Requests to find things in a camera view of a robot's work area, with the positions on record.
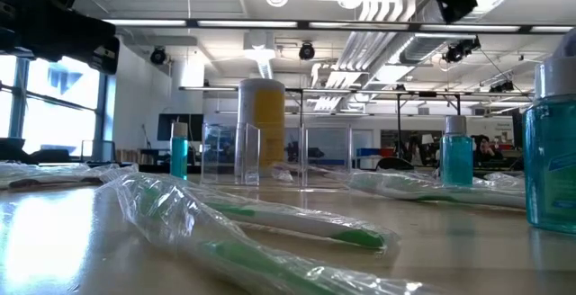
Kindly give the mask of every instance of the clear plastic bottle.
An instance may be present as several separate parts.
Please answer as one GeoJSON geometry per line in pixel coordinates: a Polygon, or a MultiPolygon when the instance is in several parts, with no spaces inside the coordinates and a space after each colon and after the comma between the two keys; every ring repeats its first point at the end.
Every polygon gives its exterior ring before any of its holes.
{"type": "Polygon", "coordinates": [[[576,233],[576,58],[548,59],[535,73],[524,113],[528,222],[576,233]]]}
{"type": "Polygon", "coordinates": [[[473,141],[466,136],[466,118],[464,116],[446,116],[440,163],[442,183],[472,186],[473,141]]]}
{"type": "Polygon", "coordinates": [[[172,123],[170,140],[170,174],[182,179],[188,178],[188,124],[172,123]]]}

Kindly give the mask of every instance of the blue liquid bottle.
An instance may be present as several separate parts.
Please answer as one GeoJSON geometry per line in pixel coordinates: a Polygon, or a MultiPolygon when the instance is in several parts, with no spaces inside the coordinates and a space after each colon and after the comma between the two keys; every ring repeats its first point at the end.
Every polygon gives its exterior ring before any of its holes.
{"type": "Polygon", "coordinates": [[[445,124],[440,179],[444,184],[472,186],[473,142],[466,136],[466,118],[460,115],[446,116],[445,124]]]}
{"type": "Polygon", "coordinates": [[[188,178],[188,124],[172,123],[170,140],[170,174],[182,179],[188,178]]]}
{"type": "Polygon", "coordinates": [[[524,113],[528,222],[576,233],[576,58],[538,65],[535,95],[524,113]]]}

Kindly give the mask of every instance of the ceiling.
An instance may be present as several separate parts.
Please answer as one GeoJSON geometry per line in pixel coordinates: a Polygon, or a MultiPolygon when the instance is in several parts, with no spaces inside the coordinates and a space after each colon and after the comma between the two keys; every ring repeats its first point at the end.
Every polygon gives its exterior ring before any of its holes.
{"type": "MultiPolygon", "coordinates": [[[[75,8],[99,18],[251,18],[251,19],[301,19],[301,20],[355,20],[360,9],[347,10],[336,2],[289,0],[280,8],[272,7],[266,0],[77,0],[75,8]]],[[[480,22],[576,23],[576,0],[506,0],[486,14],[480,22]]],[[[257,64],[243,58],[242,30],[120,30],[126,37],[141,37],[136,47],[143,53],[152,45],[146,40],[155,37],[189,37],[198,41],[211,61],[206,77],[211,85],[236,85],[246,77],[258,76],[257,64]]],[[[349,32],[344,31],[274,31],[276,56],[271,61],[275,79],[288,86],[309,83],[313,62],[300,61],[298,52],[303,41],[311,41],[316,58],[340,57],[347,44],[349,32]]],[[[409,73],[411,80],[402,80],[409,89],[473,89],[482,80],[500,71],[513,69],[513,80],[519,90],[532,89],[534,67],[538,60],[547,58],[561,40],[561,36],[539,35],[481,35],[482,50],[474,52],[464,62],[454,66],[440,61],[443,50],[409,73]]],[[[185,59],[186,46],[166,48],[175,58],[185,59]]]]}

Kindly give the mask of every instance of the security camera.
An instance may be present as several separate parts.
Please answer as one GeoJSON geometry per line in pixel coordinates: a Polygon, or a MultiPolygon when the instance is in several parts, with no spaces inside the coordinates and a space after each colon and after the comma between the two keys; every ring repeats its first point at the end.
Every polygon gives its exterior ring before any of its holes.
{"type": "Polygon", "coordinates": [[[150,55],[150,62],[157,66],[165,65],[168,62],[166,47],[155,47],[154,51],[150,55]]]}
{"type": "Polygon", "coordinates": [[[312,47],[312,43],[304,42],[302,44],[302,47],[300,48],[300,53],[298,54],[298,56],[300,57],[300,60],[310,60],[310,59],[314,58],[315,53],[316,52],[314,51],[314,48],[312,47]]]}

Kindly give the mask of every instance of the table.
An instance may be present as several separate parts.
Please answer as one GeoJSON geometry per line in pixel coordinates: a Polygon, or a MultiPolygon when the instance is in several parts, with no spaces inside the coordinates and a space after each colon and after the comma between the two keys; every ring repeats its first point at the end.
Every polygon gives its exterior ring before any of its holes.
{"type": "MultiPolygon", "coordinates": [[[[328,188],[223,189],[365,219],[402,237],[394,258],[247,229],[258,242],[297,255],[432,283],[449,294],[568,294],[576,289],[576,238],[529,227],[521,210],[393,201],[328,188]]],[[[245,293],[150,245],[122,219],[113,191],[0,192],[0,213],[2,294],[245,293]]]]}

